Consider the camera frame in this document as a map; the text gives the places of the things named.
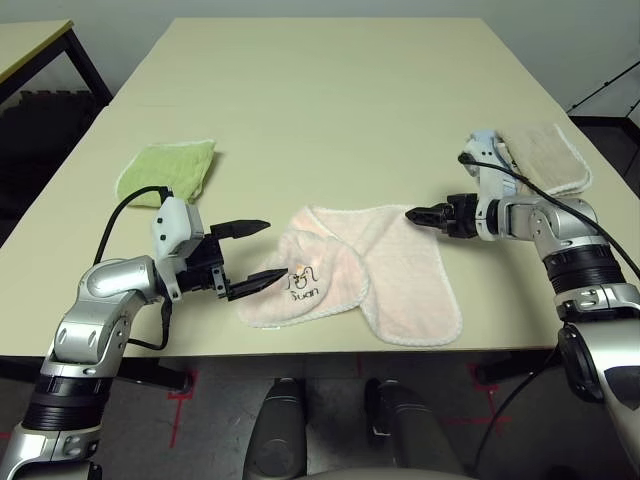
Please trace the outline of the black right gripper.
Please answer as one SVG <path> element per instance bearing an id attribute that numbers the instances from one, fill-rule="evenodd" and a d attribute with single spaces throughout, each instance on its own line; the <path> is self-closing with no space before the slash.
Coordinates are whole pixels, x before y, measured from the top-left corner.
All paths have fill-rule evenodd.
<path id="1" fill-rule="evenodd" d="M 452 238 L 470 239 L 478 236 L 476 209 L 478 195 L 462 193 L 449 195 L 445 203 L 431 207 L 415 207 L 405 213 L 414 225 L 442 230 Z"/>

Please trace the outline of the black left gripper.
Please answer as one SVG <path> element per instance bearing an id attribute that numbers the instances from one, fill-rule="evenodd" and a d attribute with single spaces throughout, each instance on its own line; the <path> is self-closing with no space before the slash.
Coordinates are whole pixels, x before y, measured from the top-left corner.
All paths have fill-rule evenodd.
<path id="1" fill-rule="evenodd" d="M 224 257 L 219 241 L 254 235 L 269 228 L 264 220 L 233 220 L 210 226 L 193 252 L 186 258 L 186 269 L 176 275 L 182 293 L 212 290 L 219 298 L 237 300 L 256 294 L 288 274 L 287 268 L 269 269 L 251 274 L 246 280 L 230 284 L 224 270 Z"/>

